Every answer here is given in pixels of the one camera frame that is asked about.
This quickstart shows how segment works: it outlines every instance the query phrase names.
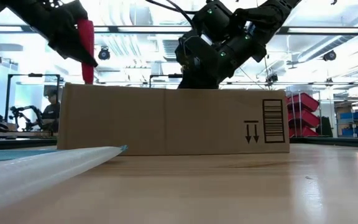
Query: wooden table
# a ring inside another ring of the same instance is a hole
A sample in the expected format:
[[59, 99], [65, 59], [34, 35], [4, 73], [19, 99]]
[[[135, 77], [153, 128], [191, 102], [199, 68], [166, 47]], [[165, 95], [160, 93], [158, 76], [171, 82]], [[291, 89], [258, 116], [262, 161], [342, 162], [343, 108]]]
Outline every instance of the wooden table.
[[117, 157], [0, 210], [0, 223], [358, 223], [358, 148]]

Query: person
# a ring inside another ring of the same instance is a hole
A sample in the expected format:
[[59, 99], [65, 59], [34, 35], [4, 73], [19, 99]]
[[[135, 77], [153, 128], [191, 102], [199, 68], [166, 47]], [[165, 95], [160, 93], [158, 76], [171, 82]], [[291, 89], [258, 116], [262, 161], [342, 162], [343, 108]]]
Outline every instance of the person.
[[50, 103], [42, 113], [42, 129], [57, 132], [59, 127], [58, 119], [60, 117], [60, 102], [57, 98], [57, 90], [50, 90], [47, 93]]

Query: desk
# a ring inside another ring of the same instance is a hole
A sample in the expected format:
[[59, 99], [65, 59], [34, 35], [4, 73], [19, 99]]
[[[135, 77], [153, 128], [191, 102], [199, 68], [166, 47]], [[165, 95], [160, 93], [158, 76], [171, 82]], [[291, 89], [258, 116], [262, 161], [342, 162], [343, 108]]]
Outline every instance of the desk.
[[117, 157], [0, 210], [0, 223], [358, 223], [358, 148]]

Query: white foam sheet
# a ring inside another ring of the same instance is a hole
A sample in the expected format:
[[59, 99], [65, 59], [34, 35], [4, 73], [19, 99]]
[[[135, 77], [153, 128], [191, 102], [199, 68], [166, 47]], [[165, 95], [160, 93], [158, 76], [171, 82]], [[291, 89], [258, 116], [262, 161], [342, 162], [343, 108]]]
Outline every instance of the white foam sheet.
[[97, 147], [1, 161], [0, 208], [92, 169], [121, 152], [120, 147]]

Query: cardboard box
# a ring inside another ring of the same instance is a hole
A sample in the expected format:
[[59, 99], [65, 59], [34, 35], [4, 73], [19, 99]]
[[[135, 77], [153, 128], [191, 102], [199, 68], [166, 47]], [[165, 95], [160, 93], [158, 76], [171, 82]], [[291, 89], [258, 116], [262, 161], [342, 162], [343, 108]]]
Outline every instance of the cardboard box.
[[58, 148], [120, 145], [131, 156], [289, 152], [285, 93], [67, 84]]

